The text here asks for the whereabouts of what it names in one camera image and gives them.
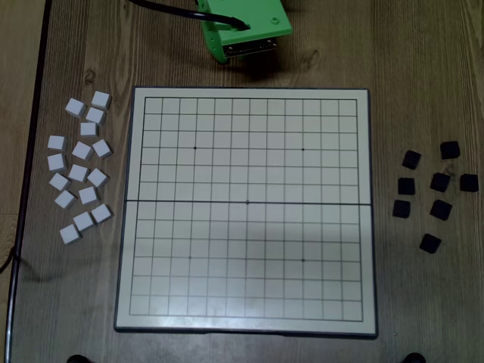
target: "game board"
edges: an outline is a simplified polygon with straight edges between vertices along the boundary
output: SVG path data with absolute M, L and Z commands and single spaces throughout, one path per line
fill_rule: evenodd
M 116 329 L 377 333 L 368 91 L 133 103 Z

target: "white game piece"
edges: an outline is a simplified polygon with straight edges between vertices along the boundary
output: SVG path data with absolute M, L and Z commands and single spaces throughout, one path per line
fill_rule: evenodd
M 102 223 L 113 216 L 113 213 L 107 208 L 106 204 L 101 204 L 99 207 L 94 208 L 91 213 L 96 223 Z
M 68 225 L 66 228 L 62 228 L 60 230 L 60 236 L 62 237 L 64 244 L 71 244 L 81 238 L 75 225 Z
M 47 148 L 52 150 L 64 151 L 66 150 L 66 146 L 67 139 L 64 136 L 49 136 Z
M 84 212 L 82 214 L 79 214 L 77 217 L 74 217 L 74 223 L 76 223 L 76 227 L 77 229 L 79 229 L 79 232 L 83 232 L 86 229 L 95 226 L 94 221 L 87 212 Z
M 68 178 L 64 178 L 61 174 L 56 172 L 50 180 L 49 184 L 56 188 L 58 191 L 65 191 L 70 185 L 70 180 Z
M 47 157 L 48 169 L 51 172 L 59 172 L 67 169 L 66 158 L 63 154 L 55 154 Z
M 81 101 L 77 101 L 74 98 L 71 98 L 66 106 L 66 111 L 75 117 L 82 117 L 85 112 L 85 104 Z
M 76 147 L 73 150 L 73 155 L 83 160 L 91 159 L 91 155 L 94 153 L 92 147 L 83 144 L 81 141 L 78 141 Z
M 95 123 L 81 123 L 81 136 L 98 136 L 98 125 Z
M 69 209 L 76 202 L 76 197 L 68 191 L 63 191 L 57 198 L 55 198 L 54 202 L 61 208 Z
M 108 157 L 113 153 L 104 139 L 96 142 L 92 147 L 99 157 Z
M 70 168 L 69 178 L 77 180 L 79 182 L 85 182 L 85 178 L 88 175 L 89 169 L 84 166 L 74 164 Z
M 91 105 L 101 110 L 107 110 L 111 105 L 111 96 L 107 93 L 96 91 L 92 98 Z
M 97 123 L 98 125 L 102 125 L 106 119 L 106 114 L 103 111 L 98 110 L 97 108 L 91 107 L 85 119 L 90 123 Z
M 96 188 L 102 188 L 109 181 L 109 178 L 101 170 L 94 169 L 91 174 L 88 175 L 88 180 L 94 184 Z
M 79 197 L 81 198 L 82 204 L 89 204 L 99 200 L 98 194 L 96 193 L 94 187 L 81 189 L 79 191 Z

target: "wooden surface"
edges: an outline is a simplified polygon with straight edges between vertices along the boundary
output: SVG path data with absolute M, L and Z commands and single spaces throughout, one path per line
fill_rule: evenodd
M 165 3 L 193 6 L 182 1 Z M 285 0 L 294 35 L 278 53 L 218 65 L 200 24 L 124 1 L 54 0 L 42 85 L 31 198 L 14 318 L 13 361 L 400 362 L 484 360 L 482 194 L 458 191 L 462 172 L 482 172 L 484 57 L 482 0 Z M 127 136 L 134 85 L 362 87 L 371 93 L 374 230 L 379 337 L 342 340 L 243 334 L 119 334 L 113 330 Z M 58 208 L 47 186 L 53 133 L 78 139 L 64 112 L 69 97 L 113 95 L 101 136 L 114 155 L 89 165 L 111 177 L 102 198 L 115 218 L 72 246 L 60 228 L 85 210 Z M 442 162 L 439 144 L 459 140 L 462 156 Z M 400 166 L 423 154 L 416 172 Z M 446 171 L 445 194 L 431 175 Z M 391 217 L 396 179 L 414 175 L 408 220 Z M 442 222 L 437 197 L 454 204 Z M 437 254 L 418 249 L 426 232 Z

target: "wire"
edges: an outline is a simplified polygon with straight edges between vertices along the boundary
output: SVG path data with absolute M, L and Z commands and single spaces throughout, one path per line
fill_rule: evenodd
M 192 11 L 188 9 L 176 8 L 174 6 L 157 4 L 154 2 L 148 2 L 147 0 L 129 0 L 137 6 L 141 6 L 146 9 L 151 9 L 155 11 L 161 11 L 162 13 L 178 15 L 179 17 L 188 17 L 190 19 L 212 21 L 215 23 L 228 24 L 237 28 L 238 30 L 248 30 L 250 27 L 245 24 L 242 20 L 236 17 L 226 17 L 225 15 L 203 13 L 200 11 Z

